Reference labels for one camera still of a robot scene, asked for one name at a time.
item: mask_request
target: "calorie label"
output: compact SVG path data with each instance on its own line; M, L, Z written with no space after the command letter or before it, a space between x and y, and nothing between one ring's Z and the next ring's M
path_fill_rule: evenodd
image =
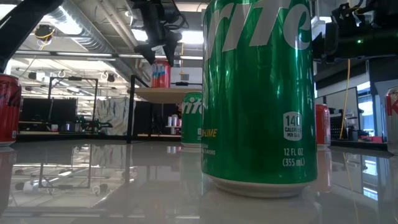
M289 141L299 141L302 138L302 117L298 112L284 113L284 137Z

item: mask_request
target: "12 fl oz text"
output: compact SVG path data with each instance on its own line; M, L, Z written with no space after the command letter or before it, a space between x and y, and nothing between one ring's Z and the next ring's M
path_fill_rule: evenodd
M285 156L304 156L303 148L284 148Z

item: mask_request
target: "black stand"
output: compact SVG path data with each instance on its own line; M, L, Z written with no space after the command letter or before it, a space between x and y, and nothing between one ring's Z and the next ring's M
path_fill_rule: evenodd
M149 85L146 84L140 77L137 75L131 75L130 81L130 105L129 105L129 117L128 117L128 124L127 124L127 144L131 144L132 139L132 116L134 112L134 93L136 92L136 80L143 84L145 87L149 88ZM150 114L152 114L152 104L150 104ZM152 116L149 116L149 138L152 134Z

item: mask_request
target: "green soda can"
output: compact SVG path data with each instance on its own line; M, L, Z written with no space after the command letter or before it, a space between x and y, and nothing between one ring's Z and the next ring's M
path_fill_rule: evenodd
M200 147L201 143L201 92L185 95L182 102L181 143L185 147Z
M202 171L253 197L317 179L307 0L213 0L204 16Z

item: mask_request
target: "wooden shelf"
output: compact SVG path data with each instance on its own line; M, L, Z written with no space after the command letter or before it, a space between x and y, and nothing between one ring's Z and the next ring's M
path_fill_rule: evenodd
M135 94L151 103L181 103L188 92L195 88L136 88Z

